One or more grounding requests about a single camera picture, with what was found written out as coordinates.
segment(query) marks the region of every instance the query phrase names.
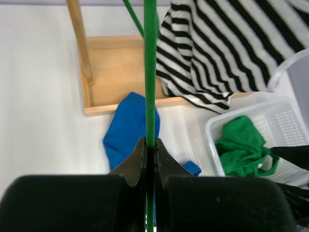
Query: white plastic basket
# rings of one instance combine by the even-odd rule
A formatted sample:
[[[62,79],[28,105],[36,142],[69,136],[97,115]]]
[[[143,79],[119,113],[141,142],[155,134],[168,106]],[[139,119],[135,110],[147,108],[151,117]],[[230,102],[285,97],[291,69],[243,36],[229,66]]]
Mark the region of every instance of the white plastic basket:
[[[300,146],[309,144],[309,133],[300,112],[286,98],[267,101],[211,118],[206,124],[206,150],[220,176],[225,176],[215,141],[222,137],[222,127],[232,119],[246,115],[266,140],[266,147]],[[267,176],[275,182],[301,186],[309,181],[309,172],[280,159],[273,175]]]

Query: blue cloth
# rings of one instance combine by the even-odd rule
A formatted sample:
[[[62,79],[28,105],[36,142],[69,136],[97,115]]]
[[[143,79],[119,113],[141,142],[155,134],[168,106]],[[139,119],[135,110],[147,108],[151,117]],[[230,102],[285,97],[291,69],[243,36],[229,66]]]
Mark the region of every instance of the blue cloth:
[[[200,175],[202,172],[202,170],[192,161],[188,161],[187,163],[183,164],[183,168],[185,168],[189,173],[195,176]]]
[[[131,92],[118,105],[112,123],[103,139],[111,171],[134,150],[138,140],[146,137],[145,98]],[[155,110],[155,137],[159,136],[160,118]]]

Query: wooden pole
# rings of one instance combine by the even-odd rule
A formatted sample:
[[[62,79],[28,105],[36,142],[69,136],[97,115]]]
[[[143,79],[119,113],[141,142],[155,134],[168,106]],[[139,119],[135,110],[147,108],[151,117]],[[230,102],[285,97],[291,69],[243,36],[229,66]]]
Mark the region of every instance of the wooden pole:
[[[79,0],[67,0],[67,5],[75,32],[82,67],[85,72],[88,85],[91,86],[94,84],[95,80],[92,75],[81,6]]]

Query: wooden rack base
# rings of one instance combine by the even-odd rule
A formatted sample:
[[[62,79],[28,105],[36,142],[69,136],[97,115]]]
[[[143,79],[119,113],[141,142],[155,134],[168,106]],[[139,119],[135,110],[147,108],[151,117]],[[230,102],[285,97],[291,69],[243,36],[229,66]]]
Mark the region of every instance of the wooden rack base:
[[[87,37],[94,85],[89,86],[81,64],[84,110],[88,116],[113,113],[130,92],[145,96],[141,36]],[[164,95],[156,80],[157,107],[186,104],[182,97]]]

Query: striped cloth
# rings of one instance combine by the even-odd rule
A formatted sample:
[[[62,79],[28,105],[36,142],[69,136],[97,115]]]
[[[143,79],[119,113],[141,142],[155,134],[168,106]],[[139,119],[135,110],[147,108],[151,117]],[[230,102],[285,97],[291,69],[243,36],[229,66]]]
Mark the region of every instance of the striped cloth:
[[[274,91],[277,68],[309,47],[309,3],[173,0],[160,33],[164,93],[223,113],[234,92]]]

